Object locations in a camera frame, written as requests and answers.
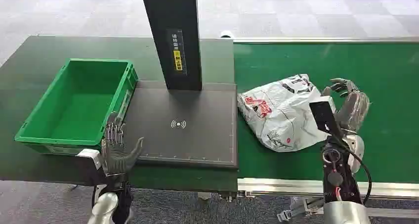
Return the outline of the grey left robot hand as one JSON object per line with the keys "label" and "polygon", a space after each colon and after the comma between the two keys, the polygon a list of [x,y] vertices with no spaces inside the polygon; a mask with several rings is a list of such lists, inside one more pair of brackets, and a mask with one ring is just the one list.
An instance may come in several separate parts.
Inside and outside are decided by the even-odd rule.
{"label": "grey left robot hand", "polygon": [[125,127],[118,112],[111,112],[101,140],[101,156],[107,175],[129,173],[141,154],[144,138],[138,138],[135,144],[124,142]]}

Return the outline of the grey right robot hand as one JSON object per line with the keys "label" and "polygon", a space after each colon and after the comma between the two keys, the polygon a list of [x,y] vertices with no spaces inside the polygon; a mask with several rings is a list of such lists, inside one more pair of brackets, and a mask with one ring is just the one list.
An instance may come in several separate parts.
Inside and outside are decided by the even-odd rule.
{"label": "grey right robot hand", "polygon": [[341,128],[352,132],[360,130],[370,106],[369,97],[362,92],[351,80],[343,78],[330,79],[331,86],[322,91],[322,95],[329,96],[332,92],[339,93],[344,102],[335,112],[335,119]]}

